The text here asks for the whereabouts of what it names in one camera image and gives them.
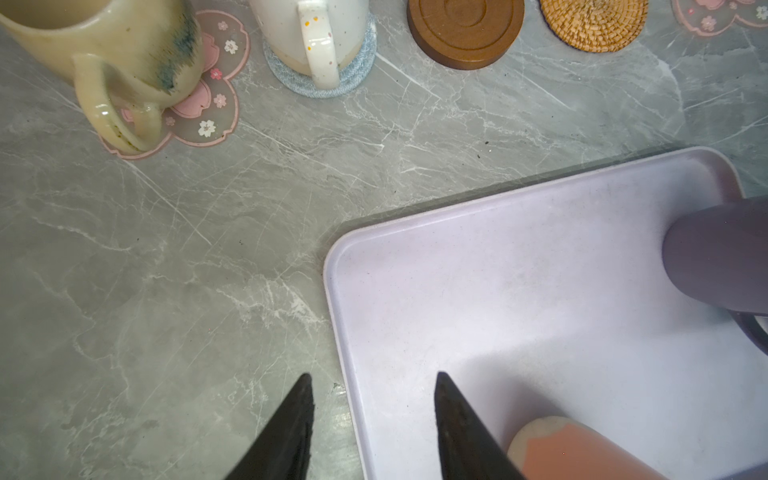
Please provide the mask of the woven rattan round coaster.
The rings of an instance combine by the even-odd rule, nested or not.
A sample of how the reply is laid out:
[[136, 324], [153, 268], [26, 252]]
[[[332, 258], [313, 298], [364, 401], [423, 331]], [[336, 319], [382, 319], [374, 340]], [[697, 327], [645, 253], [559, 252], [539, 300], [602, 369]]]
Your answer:
[[541, 0], [550, 30], [567, 45], [589, 53], [617, 52], [642, 32], [647, 0]]

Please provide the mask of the pink cherry blossom coaster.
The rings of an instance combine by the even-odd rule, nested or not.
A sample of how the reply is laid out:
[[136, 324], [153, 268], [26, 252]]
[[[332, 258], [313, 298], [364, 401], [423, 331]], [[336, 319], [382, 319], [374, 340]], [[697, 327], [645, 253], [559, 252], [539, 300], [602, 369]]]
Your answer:
[[239, 119], [239, 101], [232, 79], [244, 68], [250, 53], [250, 37], [243, 23], [220, 10], [199, 10], [205, 53], [204, 71], [195, 90], [183, 102], [166, 109], [160, 143], [141, 154], [121, 153], [104, 141], [105, 149], [124, 159], [140, 160], [177, 140], [202, 148], [226, 140]]
[[702, 37], [722, 34], [733, 24], [767, 27], [767, 0], [671, 0], [670, 3], [679, 23]]

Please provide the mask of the orange ceramic mug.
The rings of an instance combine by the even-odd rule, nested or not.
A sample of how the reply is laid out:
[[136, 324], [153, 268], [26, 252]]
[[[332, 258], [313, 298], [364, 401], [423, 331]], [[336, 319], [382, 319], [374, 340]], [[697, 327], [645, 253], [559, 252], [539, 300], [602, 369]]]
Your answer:
[[507, 456], [527, 479], [661, 479], [595, 430], [562, 416], [538, 418], [513, 438]]

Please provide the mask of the yellow ceramic mug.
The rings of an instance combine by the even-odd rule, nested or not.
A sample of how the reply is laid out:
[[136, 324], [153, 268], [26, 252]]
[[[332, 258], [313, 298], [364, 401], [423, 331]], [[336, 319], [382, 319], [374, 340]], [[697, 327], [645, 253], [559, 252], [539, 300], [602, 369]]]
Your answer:
[[195, 90], [205, 63], [188, 1], [4, 1], [1, 24], [72, 84], [97, 133], [129, 155], [160, 143], [164, 110]]

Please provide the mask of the purple white ceramic mug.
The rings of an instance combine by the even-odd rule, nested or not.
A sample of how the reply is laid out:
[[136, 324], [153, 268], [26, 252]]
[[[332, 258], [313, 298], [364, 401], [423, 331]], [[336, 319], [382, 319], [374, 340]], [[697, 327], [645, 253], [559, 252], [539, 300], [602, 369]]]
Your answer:
[[685, 295], [726, 310], [767, 351], [767, 198], [724, 203], [676, 220], [662, 245], [665, 271]]

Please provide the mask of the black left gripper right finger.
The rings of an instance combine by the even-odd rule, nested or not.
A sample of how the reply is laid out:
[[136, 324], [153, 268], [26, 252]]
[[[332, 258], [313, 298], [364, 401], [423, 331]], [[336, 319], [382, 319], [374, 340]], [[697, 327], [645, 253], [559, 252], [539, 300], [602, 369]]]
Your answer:
[[443, 479], [525, 479], [443, 371], [437, 374], [434, 406]]

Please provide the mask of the lavender rectangular tray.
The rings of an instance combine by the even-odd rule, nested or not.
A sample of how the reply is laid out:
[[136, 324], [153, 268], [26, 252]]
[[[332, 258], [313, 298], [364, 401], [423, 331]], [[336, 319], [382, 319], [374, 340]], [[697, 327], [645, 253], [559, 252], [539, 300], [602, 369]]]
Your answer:
[[767, 358], [662, 263], [673, 221], [742, 196], [694, 147], [344, 235], [323, 277], [364, 477], [440, 477], [443, 371], [502, 448], [558, 415], [670, 479], [765, 478]]

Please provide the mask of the brown wooden round coaster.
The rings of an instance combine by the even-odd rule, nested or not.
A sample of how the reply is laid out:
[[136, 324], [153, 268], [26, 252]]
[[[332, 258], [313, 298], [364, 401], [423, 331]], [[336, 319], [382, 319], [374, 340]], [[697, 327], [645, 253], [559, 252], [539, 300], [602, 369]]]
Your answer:
[[437, 63], [459, 70], [499, 60], [523, 24], [523, 0], [410, 0], [407, 21], [416, 44]]

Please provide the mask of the grey woven round coaster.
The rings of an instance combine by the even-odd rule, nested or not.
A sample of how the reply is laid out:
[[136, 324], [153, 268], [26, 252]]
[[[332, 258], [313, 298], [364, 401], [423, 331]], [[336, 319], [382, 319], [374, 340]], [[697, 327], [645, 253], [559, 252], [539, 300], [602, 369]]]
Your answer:
[[340, 97], [357, 88], [371, 71], [377, 50], [376, 19], [368, 14], [367, 29], [361, 49], [354, 59], [340, 71], [340, 85], [335, 89], [318, 89], [310, 77], [290, 69], [282, 62], [269, 44], [263, 42], [263, 53], [274, 76], [289, 90], [311, 99]]

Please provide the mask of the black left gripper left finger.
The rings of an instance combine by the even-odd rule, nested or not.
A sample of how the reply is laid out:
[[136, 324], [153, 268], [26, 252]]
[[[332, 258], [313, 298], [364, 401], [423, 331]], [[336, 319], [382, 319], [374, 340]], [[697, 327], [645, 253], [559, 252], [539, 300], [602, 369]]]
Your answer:
[[315, 404], [303, 373], [226, 480], [305, 480], [311, 459]]

